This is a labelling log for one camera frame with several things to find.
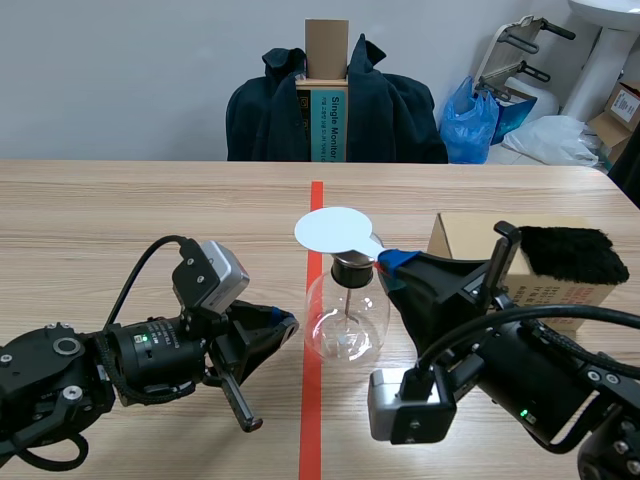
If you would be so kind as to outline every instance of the cable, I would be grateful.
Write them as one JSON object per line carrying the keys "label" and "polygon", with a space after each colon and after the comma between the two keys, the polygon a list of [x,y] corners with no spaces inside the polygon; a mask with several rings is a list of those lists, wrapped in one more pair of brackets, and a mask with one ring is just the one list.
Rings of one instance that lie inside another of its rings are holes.
{"label": "cable", "polygon": [[634,367],[632,365],[625,365],[601,355],[595,355],[582,348],[570,338],[565,337],[564,335],[560,335],[558,332],[550,329],[545,329],[542,332],[542,338],[547,340],[549,343],[552,343],[556,347],[564,350],[569,355],[582,360],[583,362],[587,362],[594,367],[602,368],[611,373],[617,373],[618,375],[622,375],[623,377],[635,378],[636,380],[640,380],[640,368]]}
{"label": "cable", "polygon": [[594,425],[602,419],[602,416],[608,411],[610,406],[611,402],[609,399],[606,399],[603,395],[598,395],[591,401],[584,412],[582,412],[580,418],[578,418],[569,433],[567,433],[567,436],[564,437],[560,443],[546,444],[529,430],[526,430],[526,432],[547,452],[555,455],[564,455],[578,446],[582,439],[593,429]]}
{"label": "cable", "polygon": [[[585,318],[640,330],[640,317],[608,308],[587,305],[536,305],[532,307],[513,308],[483,315],[453,329],[425,350],[418,359],[417,366],[422,371],[428,371],[429,367],[449,348],[455,347],[459,343],[473,337],[474,334],[484,331],[487,328],[495,328],[507,323],[550,317]],[[618,368],[630,367],[629,365],[618,362],[614,362],[613,365]]]}
{"label": "cable", "polygon": [[16,455],[25,463],[28,463],[32,467],[39,468],[40,470],[46,470],[48,472],[68,472],[78,468],[84,463],[89,455],[89,443],[79,433],[72,433],[67,440],[72,441],[76,447],[78,447],[78,456],[73,460],[58,461],[42,458],[29,450],[22,450],[17,452]]}
{"label": "cable", "polygon": [[138,260],[138,262],[133,267],[133,270],[131,270],[131,273],[129,274],[129,278],[127,278],[127,281],[122,287],[122,290],[120,291],[120,295],[118,295],[118,299],[116,300],[116,303],[113,305],[113,308],[111,309],[111,313],[109,314],[109,317],[107,318],[107,321],[104,324],[105,329],[116,321],[116,317],[118,316],[118,313],[120,312],[120,309],[122,308],[122,305],[124,304],[124,301],[127,298],[127,295],[129,295],[129,291],[133,286],[133,282],[136,281],[136,278],[140,274],[142,267],[144,267],[145,263],[147,263],[147,261],[151,258],[151,256],[160,247],[162,247],[163,245],[166,245],[167,243],[176,242],[179,245],[182,245],[186,240],[187,240],[186,237],[181,237],[179,235],[168,235],[166,237],[160,238],[159,240],[156,240],[151,244],[149,248],[147,248],[147,250],[140,257],[140,260]]}

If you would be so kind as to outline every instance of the black brush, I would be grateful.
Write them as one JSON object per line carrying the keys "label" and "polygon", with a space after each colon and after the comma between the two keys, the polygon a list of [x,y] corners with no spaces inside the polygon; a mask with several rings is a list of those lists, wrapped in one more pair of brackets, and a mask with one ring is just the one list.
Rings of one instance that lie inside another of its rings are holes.
{"label": "black brush", "polygon": [[556,280],[619,285],[629,270],[600,230],[568,227],[520,227],[521,248],[533,273]]}

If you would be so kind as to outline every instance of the wooden table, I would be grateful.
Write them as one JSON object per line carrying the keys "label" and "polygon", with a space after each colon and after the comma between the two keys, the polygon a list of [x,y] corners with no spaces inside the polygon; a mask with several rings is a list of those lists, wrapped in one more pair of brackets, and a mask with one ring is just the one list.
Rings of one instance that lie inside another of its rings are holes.
{"label": "wooden table", "polygon": [[[569,167],[0,162],[0,344],[49,322],[101,328],[141,252],[162,235],[215,239],[251,275],[242,298],[278,305],[304,323],[306,252],[293,238],[309,210],[310,182],[325,205],[358,208],[387,245],[425,248],[436,212],[584,215],[610,234],[631,271],[607,306],[640,313],[640,215],[602,174]],[[149,262],[120,314],[123,323],[174,315],[166,247]],[[587,324],[578,340],[640,364],[636,332]],[[242,433],[220,391],[198,388],[172,404],[119,404],[85,434],[88,461],[47,474],[12,460],[2,478],[296,479],[303,336],[298,334],[243,386],[264,427]],[[409,366],[409,339],[394,312],[378,366]],[[447,439],[392,447],[369,436],[366,392],[374,365],[324,369],[325,479],[569,479],[575,453],[540,450],[480,391],[459,405]],[[55,456],[73,449],[47,447]]]}

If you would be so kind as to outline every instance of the white plastic bag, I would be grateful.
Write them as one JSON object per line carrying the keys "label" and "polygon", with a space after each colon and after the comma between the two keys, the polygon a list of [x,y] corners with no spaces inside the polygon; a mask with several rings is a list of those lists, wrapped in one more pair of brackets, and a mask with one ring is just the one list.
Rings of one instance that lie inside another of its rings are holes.
{"label": "white plastic bag", "polygon": [[593,167],[598,157],[580,141],[585,127],[571,117],[542,117],[508,133],[503,143],[547,165]]}

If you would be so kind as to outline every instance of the blue plastic bag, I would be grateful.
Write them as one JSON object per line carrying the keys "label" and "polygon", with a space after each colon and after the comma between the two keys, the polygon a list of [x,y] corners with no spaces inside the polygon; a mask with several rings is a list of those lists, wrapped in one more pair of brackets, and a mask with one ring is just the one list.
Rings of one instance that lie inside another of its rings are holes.
{"label": "blue plastic bag", "polygon": [[440,125],[449,163],[485,163],[499,114],[491,93],[474,98],[473,80],[466,78],[444,107]]}

